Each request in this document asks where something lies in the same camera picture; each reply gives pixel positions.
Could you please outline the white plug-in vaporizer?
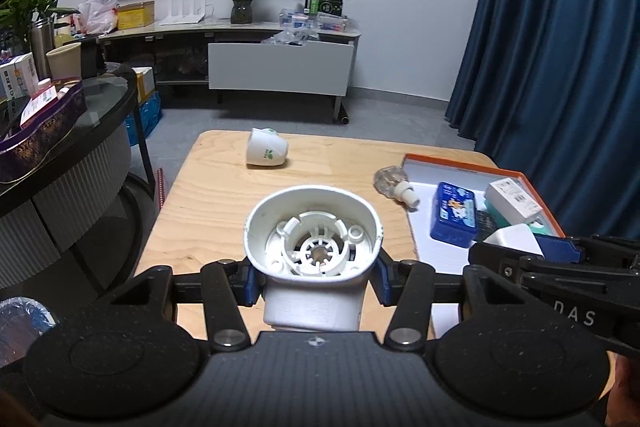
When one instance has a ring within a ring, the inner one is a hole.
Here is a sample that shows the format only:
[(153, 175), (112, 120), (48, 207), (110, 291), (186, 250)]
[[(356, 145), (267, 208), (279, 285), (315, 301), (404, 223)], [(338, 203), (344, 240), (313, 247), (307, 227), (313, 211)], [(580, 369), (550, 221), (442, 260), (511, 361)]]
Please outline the white plug-in vaporizer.
[(264, 322), (273, 329), (352, 332), (383, 243), (383, 225), (360, 196), (296, 185), (258, 202), (243, 246), (265, 275)]

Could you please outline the white square charger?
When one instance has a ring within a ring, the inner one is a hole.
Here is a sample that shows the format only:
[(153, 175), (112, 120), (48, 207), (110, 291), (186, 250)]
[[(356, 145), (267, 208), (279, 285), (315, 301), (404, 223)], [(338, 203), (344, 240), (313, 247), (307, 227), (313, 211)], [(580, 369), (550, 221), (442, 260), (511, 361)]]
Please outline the white square charger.
[(542, 250), (537, 239), (526, 223), (500, 228), (495, 233), (492, 233), (491, 236), (488, 236), (484, 243), (542, 256)]

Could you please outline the blue cartoon tin box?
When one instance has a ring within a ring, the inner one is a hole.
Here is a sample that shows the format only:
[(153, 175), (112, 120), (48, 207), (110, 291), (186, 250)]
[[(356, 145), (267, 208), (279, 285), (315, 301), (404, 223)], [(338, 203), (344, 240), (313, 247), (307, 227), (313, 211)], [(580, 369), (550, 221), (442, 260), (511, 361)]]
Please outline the blue cartoon tin box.
[(430, 236), (436, 241), (470, 248), (477, 231), (475, 194), (467, 188), (439, 182), (432, 198)]

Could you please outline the clear liquid refill bottle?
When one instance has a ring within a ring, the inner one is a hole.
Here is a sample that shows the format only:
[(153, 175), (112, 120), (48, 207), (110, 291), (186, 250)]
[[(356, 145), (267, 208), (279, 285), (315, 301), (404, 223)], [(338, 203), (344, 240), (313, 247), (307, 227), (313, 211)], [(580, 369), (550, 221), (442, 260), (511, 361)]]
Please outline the clear liquid refill bottle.
[(409, 209), (416, 209), (420, 205), (420, 197), (400, 167), (388, 166), (378, 170), (374, 175), (373, 185), (378, 193)]

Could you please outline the black round side table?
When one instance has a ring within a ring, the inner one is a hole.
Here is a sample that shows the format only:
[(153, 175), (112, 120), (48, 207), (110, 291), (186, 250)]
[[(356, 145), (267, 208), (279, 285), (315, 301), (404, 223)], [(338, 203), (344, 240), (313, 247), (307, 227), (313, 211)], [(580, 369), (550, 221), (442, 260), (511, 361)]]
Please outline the black round side table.
[(94, 291), (134, 272), (156, 182), (136, 74), (111, 64), (81, 80), (56, 115), (76, 118), (38, 165), (1, 184), (1, 289), (43, 287), (70, 271)]

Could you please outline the blue bag on floor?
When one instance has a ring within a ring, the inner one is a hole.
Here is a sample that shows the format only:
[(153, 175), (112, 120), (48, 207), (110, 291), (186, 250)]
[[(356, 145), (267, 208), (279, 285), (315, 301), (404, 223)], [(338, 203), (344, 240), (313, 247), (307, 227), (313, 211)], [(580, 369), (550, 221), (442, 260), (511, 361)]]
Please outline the blue bag on floor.
[[(147, 138), (162, 119), (160, 94), (158, 92), (154, 92), (144, 103), (140, 105), (139, 110), (143, 135)], [(125, 120), (125, 124), (129, 144), (131, 146), (137, 145), (139, 143), (139, 138), (136, 123), (134, 122), (134, 115), (128, 115)]]

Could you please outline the white yellow carton on floor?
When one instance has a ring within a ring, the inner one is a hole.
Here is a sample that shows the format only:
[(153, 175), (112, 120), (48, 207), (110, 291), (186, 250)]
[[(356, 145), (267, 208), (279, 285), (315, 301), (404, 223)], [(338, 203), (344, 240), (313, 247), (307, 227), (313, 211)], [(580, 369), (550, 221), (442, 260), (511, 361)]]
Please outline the white yellow carton on floor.
[(152, 66), (138, 66), (132, 69), (136, 74), (138, 103), (143, 104), (155, 91), (155, 78)]

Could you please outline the white media cabinet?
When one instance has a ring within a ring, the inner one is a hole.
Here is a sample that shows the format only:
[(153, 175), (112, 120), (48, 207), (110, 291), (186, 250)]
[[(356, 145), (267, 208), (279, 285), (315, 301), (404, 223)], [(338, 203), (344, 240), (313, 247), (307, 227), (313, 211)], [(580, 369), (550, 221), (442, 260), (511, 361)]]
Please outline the white media cabinet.
[(314, 29), (303, 43), (267, 41), (282, 31), (276, 23), (154, 23), (116, 30), (101, 42), (111, 62), (151, 66), (158, 87), (328, 96), (333, 120), (346, 124), (360, 33)]

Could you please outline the purple gift box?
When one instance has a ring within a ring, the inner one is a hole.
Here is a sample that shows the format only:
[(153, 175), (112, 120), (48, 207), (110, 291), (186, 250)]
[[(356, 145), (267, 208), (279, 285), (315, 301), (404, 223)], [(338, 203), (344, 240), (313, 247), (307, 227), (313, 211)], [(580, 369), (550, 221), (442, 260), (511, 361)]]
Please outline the purple gift box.
[(26, 178), (70, 134), (87, 104), (82, 81), (63, 84), (65, 91), (41, 109), (17, 134), (1, 141), (1, 183)]

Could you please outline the white wifi router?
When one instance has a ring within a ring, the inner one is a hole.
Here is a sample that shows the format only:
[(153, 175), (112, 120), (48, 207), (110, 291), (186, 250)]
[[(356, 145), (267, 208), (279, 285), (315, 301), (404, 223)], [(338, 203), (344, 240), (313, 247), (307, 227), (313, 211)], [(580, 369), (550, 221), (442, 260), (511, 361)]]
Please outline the white wifi router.
[(206, 17), (206, 0), (167, 0), (167, 15), (160, 26), (191, 25)]

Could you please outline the beige paper cup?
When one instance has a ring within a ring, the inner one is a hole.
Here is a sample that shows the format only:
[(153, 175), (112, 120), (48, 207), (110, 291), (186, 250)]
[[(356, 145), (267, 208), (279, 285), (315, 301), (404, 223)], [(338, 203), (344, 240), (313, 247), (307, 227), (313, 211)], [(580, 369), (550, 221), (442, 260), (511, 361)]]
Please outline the beige paper cup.
[(47, 53), (52, 80), (79, 79), (81, 77), (81, 43), (63, 44)]

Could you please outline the yellow cardboard box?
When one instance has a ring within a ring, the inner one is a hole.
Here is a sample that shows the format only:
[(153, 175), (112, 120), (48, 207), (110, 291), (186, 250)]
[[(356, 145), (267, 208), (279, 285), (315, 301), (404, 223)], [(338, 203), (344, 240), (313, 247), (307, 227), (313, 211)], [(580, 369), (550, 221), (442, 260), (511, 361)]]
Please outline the yellow cardboard box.
[(117, 29), (126, 30), (151, 25), (155, 20), (155, 2), (143, 1), (119, 5), (117, 9)]

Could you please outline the black green sign box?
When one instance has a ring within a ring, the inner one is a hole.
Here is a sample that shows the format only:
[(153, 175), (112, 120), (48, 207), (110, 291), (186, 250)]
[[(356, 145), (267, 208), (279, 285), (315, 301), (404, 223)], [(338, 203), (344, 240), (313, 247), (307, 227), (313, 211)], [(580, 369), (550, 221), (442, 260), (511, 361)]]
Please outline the black green sign box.
[(309, 15), (329, 14), (343, 16), (344, 0), (305, 0), (305, 10)]

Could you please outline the white plastic bag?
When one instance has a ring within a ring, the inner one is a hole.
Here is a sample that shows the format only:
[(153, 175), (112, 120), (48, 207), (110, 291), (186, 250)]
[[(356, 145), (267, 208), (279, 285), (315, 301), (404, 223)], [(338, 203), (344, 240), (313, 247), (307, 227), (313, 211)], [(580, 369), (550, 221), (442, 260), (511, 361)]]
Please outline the white plastic bag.
[(78, 5), (79, 29), (84, 35), (106, 35), (117, 27), (118, 0), (87, 0)]

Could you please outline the steel thermos bottle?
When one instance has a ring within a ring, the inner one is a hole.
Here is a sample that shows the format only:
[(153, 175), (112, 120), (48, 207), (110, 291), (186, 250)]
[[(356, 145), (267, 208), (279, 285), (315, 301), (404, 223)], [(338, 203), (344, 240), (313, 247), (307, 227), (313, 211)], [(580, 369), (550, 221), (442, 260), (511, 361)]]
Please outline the steel thermos bottle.
[(47, 53), (55, 48), (54, 26), (49, 17), (41, 17), (32, 22), (30, 48), (32, 49), (38, 77), (40, 79), (49, 78), (51, 73)]

